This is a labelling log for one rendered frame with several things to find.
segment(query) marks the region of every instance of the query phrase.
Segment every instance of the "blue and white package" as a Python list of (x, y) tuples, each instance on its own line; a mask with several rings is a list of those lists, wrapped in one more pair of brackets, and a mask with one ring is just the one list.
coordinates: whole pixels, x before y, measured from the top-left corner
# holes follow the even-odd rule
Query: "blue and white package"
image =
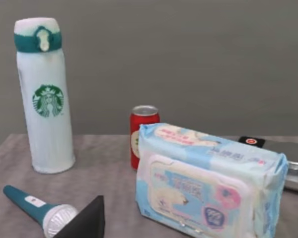
[(273, 238), (284, 154), (166, 123), (141, 125), (141, 214), (196, 238)]

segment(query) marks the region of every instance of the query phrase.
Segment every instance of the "white thermos bottle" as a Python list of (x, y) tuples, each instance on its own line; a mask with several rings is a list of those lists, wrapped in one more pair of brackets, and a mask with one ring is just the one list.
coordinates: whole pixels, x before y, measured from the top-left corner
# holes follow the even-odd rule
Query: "white thermos bottle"
[(60, 28), (53, 18), (19, 20), (14, 42), (32, 166), (63, 172), (75, 156)]

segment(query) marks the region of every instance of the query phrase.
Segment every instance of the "white label on microphone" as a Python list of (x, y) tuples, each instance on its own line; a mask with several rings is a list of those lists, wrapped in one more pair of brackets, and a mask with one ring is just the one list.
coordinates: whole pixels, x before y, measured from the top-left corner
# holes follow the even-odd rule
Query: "white label on microphone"
[(30, 203), (30, 204), (32, 204), (33, 206), (36, 206), (36, 207), (42, 207), (43, 205), (46, 204), (42, 200), (40, 200), (36, 197), (33, 197), (33, 196), (27, 196), (25, 198), (25, 201), (27, 201), (28, 203)]

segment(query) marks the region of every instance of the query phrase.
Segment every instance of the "gray tabletop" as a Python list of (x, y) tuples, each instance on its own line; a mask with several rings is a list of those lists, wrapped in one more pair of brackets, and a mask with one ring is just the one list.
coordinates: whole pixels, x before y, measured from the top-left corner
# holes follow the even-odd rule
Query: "gray tabletop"
[[(298, 137), (265, 137), (298, 142)], [(11, 184), (49, 203), (83, 209), (104, 195), (106, 238), (184, 238), (166, 226), (142, 217), (135, 203), (136, 173), (130, 167), (126, 135), (74, 137), (77, 162), (67, 172), (41, 175), (32, 170), (26, 135), (10, 135), (0, 147), (0, 238), (43, 238), (39, 225), (2, 193)], [(298, 194), (284, 191), (276, 238), (298, 238)]]

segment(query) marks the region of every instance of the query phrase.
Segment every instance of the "polar bear illustration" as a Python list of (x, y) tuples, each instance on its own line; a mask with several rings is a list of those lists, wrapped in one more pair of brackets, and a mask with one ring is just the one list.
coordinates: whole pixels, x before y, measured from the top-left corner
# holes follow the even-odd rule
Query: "polar bear illustration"
[(154, 131), (155, 136), (162, 137), (166, 141), (178, 143), (181, 145), (197, 145), (197, 146), (217, 146), (220, 144), (218, 141), (204, 140), (203, 137), (208, 134), (197, 132), (194, 130), (187, 130), (185, 133), (181, 133), (181, 129), (178, 126), (164, 124)]
[(172, 210), (173, 205), (186, 205), (188, 203), (183, 193), (174, 188), (152, 189), (150, 196), (151, 205), (154, 208), (162, 208), (169, 211)]

